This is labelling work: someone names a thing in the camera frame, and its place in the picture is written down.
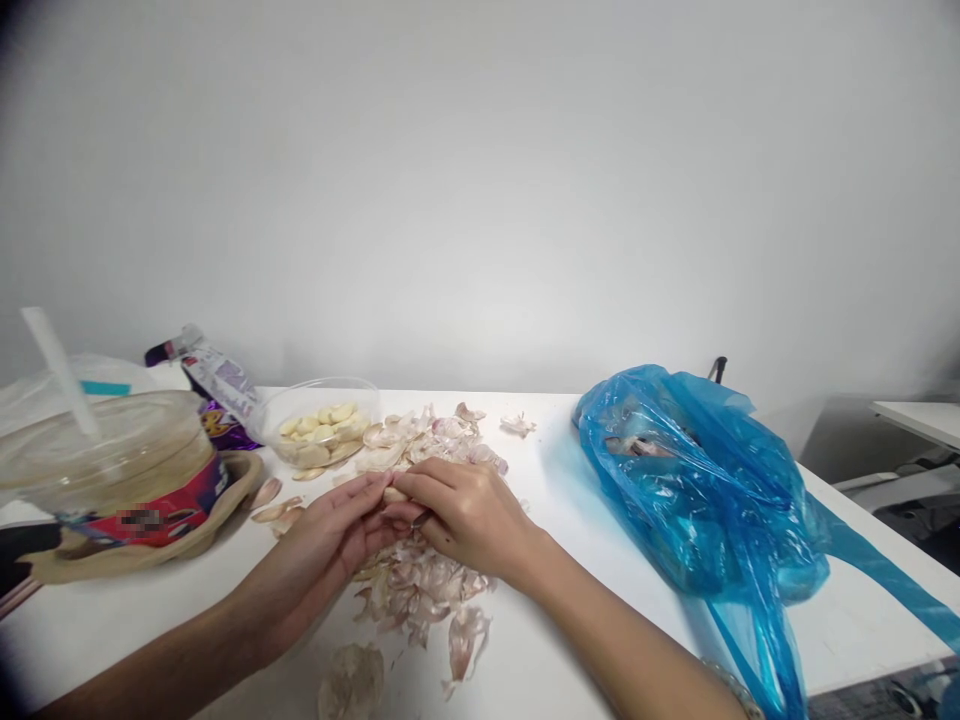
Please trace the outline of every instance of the purple snack bag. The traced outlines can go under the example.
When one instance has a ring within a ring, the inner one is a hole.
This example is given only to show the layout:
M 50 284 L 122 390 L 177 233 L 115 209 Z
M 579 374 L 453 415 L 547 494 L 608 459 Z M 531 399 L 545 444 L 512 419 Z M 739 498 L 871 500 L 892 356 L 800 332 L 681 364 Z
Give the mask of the purple snack bag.
M 261 447 L 242 425 L 259 402 L 243 368 L 213 347 L 195 325 L 187 325 L 183 333 L 150 348 L 144 356 L 147 367 L 175 360 L 180 361 L 193 391 L 209 400 L 200 421 L 214 447 L 219 451 Z
M 200 422 L 213 446 L 220 450 L 256 450 L 259 443 L 254 442 L 229 412 L 224 410 L 220 403 L 211 400 L 200 413 Z

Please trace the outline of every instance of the fingernail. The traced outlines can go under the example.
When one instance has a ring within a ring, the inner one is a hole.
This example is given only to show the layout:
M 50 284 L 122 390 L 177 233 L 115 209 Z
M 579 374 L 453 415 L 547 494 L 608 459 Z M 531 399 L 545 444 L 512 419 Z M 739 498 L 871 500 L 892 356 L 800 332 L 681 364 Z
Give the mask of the fingernail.
M 414 530 L 417 530 L 423 527 L 424 523 L 427 522 L 430 518 L 433 517 L 433 510 L 425 510 L 417 516 L 417 519 L 410 523 L 410 527 Z

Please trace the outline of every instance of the white wall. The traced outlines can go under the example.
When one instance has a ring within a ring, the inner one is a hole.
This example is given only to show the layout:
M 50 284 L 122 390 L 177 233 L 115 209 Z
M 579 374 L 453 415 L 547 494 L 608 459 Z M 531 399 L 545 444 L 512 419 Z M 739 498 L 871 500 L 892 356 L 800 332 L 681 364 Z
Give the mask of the white wall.
M 955 3 L 45 2 L 3 62 L 2 382 L 25 304 L 264 383 L 726 354 L 799 452 L 960 357 Z

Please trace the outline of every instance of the white table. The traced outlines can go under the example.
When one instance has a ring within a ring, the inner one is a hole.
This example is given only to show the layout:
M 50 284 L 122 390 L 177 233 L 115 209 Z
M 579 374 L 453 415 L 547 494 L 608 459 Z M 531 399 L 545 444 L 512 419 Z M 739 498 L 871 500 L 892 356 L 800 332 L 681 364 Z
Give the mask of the white table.
M 601 581 L 697 655 L 717 656 L 716 636 L 703 604 L 678 597 L 611 515 L 584 458 L 570 413 L 578 396 L 384 391 L 384 413 L 433 403 L 449 414 L 465 400 L 484 410 L 485 440 L 510 463 L 507 480 L 530 502 L 531 517 Z M 522 440 L 498 429 L 501 415 L 524 411 L 538 423 Z M 269 472 L 290 471 L 262 451 Z M 811 492 L 955 611 L 960 578 L 863 512 L 809 471 Z M 330 486 L 285 482 L 281 498 L 311 499 Z M 4 649 L 31 708 L 53 700 L 167 629 L 222 598 L 273 545 L 267 528 L 234 518 L 214 547 L 189 562 L 174 562 L 125 578 L 45 587 L 0 624 Z M 950 654 L 949 649 L 859 571 L 831 559 L 831 577 L 810 601 L 789 610 L 807 688 L 825 692 Z M 248 679 L 204 711 L 204 717 L 316 716 L 318 678 L 330 653 L 348 642 L 374 639 L 373 628 L 351 618 L 352 592 L 324 624 L 279 663 Z M 609 710 L 561 638 L 525 598 L 502 586 L 479 599 L 493 616 L 489 648 L 473 679 L 444 703 L 449 677 L 446 632 L 435 628 L 429 649 L 407 650 L 386 678 L 383 718 L 585 718 Z M 381 636 L 387 668 L 405 640 Z
M 873 402 L 870 409 L 914 435 L 960 452 L 960 405 L 956 403 Z

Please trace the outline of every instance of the plastic bowl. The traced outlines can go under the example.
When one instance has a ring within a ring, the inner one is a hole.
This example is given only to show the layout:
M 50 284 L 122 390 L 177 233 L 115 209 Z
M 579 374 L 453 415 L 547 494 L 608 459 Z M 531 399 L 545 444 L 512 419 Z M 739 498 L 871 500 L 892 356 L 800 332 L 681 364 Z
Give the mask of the plastic bowl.
M 326 408 L 356 404 L 352 421 L 327 425 L 333 435 L 294 441 L 280 429 L 291 420 L 314 417 Z M 347 459 L 363 447 L 362 434 L 380 421 L 380 391 L 360 378 L 331 377 L 309 380 L 287 388 L 261 403 L 247 423 L 254 440 L 271 448 L 283 462 L 306 470 Z

